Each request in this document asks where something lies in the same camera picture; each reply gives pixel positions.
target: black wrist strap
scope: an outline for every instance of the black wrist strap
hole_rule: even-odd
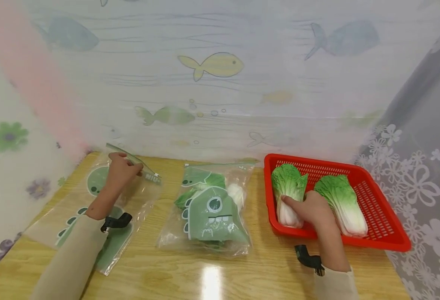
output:
[[[296,258],[302,265],[315,269],[315,274],[318,276],[325,275],[325,268],[321,265],[321,257],[319,255],[310,256],[306,245],[296,245],[295,252]]]
[[[100,228],[101,232],[104,233],[107,228],[125,228],[132,220],[132,215],[124,212],[118,219],[112,217],[106,217],[105,223]]]

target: curtain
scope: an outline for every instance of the curtain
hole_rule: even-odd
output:
[[[440,299],[440,38],[355,163],[377,180],[412,241],[407,253],[387,252],[410,296]]]

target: pink stripe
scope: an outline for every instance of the pink stripe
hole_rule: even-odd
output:
[[[72,109],[76,95],[19,3],[0,0],[0,67],[47,130],[76,161],[87,149]]]

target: beige sleeve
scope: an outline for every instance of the beige sleeve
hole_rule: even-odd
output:
[[[78,300],[107,239],[105,220],[78,218],[65,243],[41,275],[31,300]]]
[[[325,268],[325,275],[315,277],[315,293],[318,300],[359,300],[353,271],[337,272]]]

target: green flower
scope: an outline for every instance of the green flower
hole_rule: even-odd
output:
[[[7,150],[18,151],[23,145],[27,144],[28,130],[22,128],[22,124],[15,122],[0,123],[0,152]]]
[[[63,184],[65,184],[65,177],[60,177],[60,179],[57,181],[58,186],[62,186]]]

